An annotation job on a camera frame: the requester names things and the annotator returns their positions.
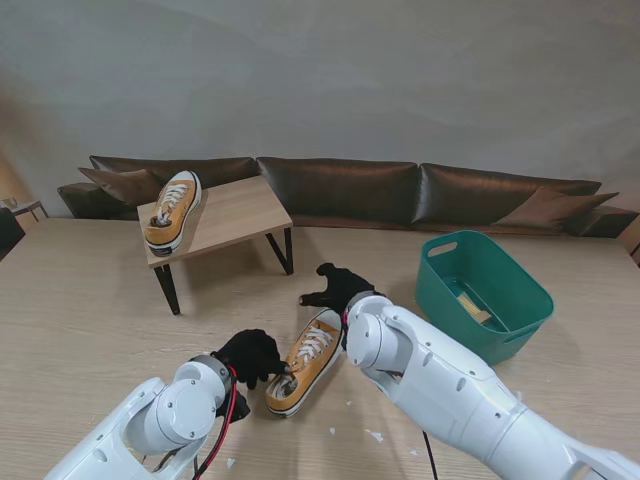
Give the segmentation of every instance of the black cable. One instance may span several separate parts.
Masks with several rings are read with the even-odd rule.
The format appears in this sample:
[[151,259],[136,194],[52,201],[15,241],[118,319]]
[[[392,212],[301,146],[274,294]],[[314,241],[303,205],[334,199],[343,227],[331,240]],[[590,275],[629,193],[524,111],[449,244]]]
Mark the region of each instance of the black cable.
[[433,472],[433,479],[438,480],[438,472],[436,472],[436,462],[433,461],[433,452],[431,451],[431,444],[429,443],[429,437],[427,432],[422,432],[424,437],[424,443],[427,444],[427,452],[429,452],[429,460],[431,461],[431,471]]
[[[231,390],[229,392],[229,395],[232,395],[233,384],[236,383],[236,378],[235,378],[234,375],[231,375],[231,383],[232,383],[232,386],[231,386]],[[229,402],[227,403],[227,410],[225,411],[225,414],[224,414],[224,417],[223,417],[222,428],[220,429],[221,433],[224,432],[225,428],[229,428],[229,424],[231,423],[231,416],[233,414],[233,412],[231,411],[232,403],[233,402],[231,401],[231,399],[229,399]],[[202,476],[202,474],[204,474],[204,472],[206,472],[207,464],[210,462],[211,457],[219,450],[220,442],[222,442],[222,439],[223,439],[223,435],[220,434],[218,436],[218,438],[216,439],[216,443],[211,448],[211,451],[209,452],[207,457],[204,459],[204,461],[200,465],[200,468],[194,473],[193,478],[191,480],[198,480],[198,478],[200,478]]]

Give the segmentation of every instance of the basket handle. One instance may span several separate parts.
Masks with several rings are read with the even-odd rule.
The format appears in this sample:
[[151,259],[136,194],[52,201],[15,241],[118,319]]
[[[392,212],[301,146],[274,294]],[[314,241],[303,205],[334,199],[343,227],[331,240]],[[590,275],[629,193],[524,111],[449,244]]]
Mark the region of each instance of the basket handle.
[[530,328],[525,328],[522,331],[516,333],[515,335],[513,335],[512,337],[509,337],[508,339],[506,339],[504,342],[504,344],[509,344],[512,342],[515,342],[516,340],[520,340],[523,337],[528,337],[533,335],[534,333],[536,333],[536,330],[538,330],[538,328],[540,328],[539,325],[536,325],[534,327],[530,327]]
[[458,235],[456,233],[450,233],[448,235],[442,235],[433,240],[429,240],[424,246],[423,255],[426,257],[435,257],[455,250],[458,247]]

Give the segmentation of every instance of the gray wall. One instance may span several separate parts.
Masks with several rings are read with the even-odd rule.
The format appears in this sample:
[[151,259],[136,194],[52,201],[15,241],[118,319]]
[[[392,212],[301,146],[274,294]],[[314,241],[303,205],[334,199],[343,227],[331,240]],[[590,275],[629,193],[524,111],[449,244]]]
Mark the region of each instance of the gray wall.
[[431,161],[640,208],[637,0],[4,0],[0,150],[54,214],[92,153]]

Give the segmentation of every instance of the white rubber sole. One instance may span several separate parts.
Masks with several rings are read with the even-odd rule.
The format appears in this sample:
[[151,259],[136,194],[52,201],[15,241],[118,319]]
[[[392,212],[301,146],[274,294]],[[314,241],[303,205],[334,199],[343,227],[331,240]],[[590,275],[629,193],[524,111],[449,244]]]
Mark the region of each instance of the white rubber sole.
[[[320,313],[318,313],[316,316],[314,316],[311,320],[309,320],[309,323],[311,323],[314,320],[316,320],[320,315],[322,315],[326,311],[331,311],[332,313],[334,313],[332,310],[329,310],[329,309],[322,310]],[[342,343],[342,331],[340,332],[340,335],[339,335],[337,341],[338,341],[338,347],[336,348],[336,351],[333,352],[333,355],[331,356],[331,359],[327,362],[327,364],[322,369],[320,374],[316,378],[313,379],[313,382],[311,382],[311,386],[307,389],[306,392],[304,392],[304,395],[302,395],[302,398],[300,400],[298,400],[298,403],[296,403],[289,410],[273,410],[269,405],[267,405],[267,408],[269,409],[269,411],[271,413],[273,413],[274,415],[277,415],[279,417],[289,418],[289,417],[292,417],[293,415],[295,415],[298,412],[298,410],[300,410],[300,407],[302,407],[302,404],[306,400],[307,395],[309,395],[309,393],[311,393],[311,390],[313,390],[313,387],[315,387],[316,383],[318,383],[318,380],[320,380],[324,376],[325,373],[327,373],[329,370],[331,370],[331,366],[336,362],[336,360],[338,360],[338,358],[340,358],[340,355],[342,355],[342,346],[341,346],[341,343]]]
[[146,242],[147,246],[149,247],[149,249],[151,250],[151,252],[154,255],[158,256],[158,257],[167,257],[167,256],[171,255],[173,252],[175,252],[178,249],[178,247],[182,243],[182,234],[184,233],[184,226],[187,224],[187,220],[189,219],[189,215],[196,208],[198,208],[198,205],[200,205],[200,200],[202,199],[202,186],[200,185],[200,179],[198,178],[198,176],[195,173],[193,173],[193,172],[189,172],[189,173],[191,173],[193,175],[193,178],[195,178],[195,181],[196,181],[196,196],[195,196],[195,198],[193,200],[193,203],[191,204],[191,207],[189,207],[189,211],[187,211],[187,214],[184,216],[184,221],[182,222],[182,227],[180,227],[180,233],[175,238],[175,240],[173,240],[172,242],[169,242],[169,243],[165,243],[164,245],[155,245],[153,243],[149,243],[145,239],[145,242]]

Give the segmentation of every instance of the red cable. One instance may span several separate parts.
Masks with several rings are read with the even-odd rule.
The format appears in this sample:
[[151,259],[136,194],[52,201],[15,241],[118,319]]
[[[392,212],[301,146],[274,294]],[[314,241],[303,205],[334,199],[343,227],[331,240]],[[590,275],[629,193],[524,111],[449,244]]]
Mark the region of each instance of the red cable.
[[[233,374],[233,377],[237,378],[235,368],[233,368],[231,365],[228,365],[227,368],[229,370],[231,370],[231,373]],[[211,452],[211,457],[208,460],[206,460],[205,463],[204,463],[204,470],[205,471],[209,468],[209,466],[211,465],[213,460],[216,458],[216,455],[220,451],[220,448],[222,448],[222,444],[224,443],[224,439],[227,436],[227,431],[229,430],[229,425],[231,424],[231,417],[233,416],[233,410],[234,410],[234,408],[236,406],[236,396],[237,395],[238,395],[238,389],[236,387],[236,382],[234,381],[231,384],[231,405],[230,405],[230,408],[229,408],[229,418],[225,418],[225,422],[222,425],[222,430],[220,432],[220,443],[218,444],[218,448],[215,449],[213,452]],[[202,474],[196,475],[195,478],[197,480],[199,480],[201,476],[202,476]]]

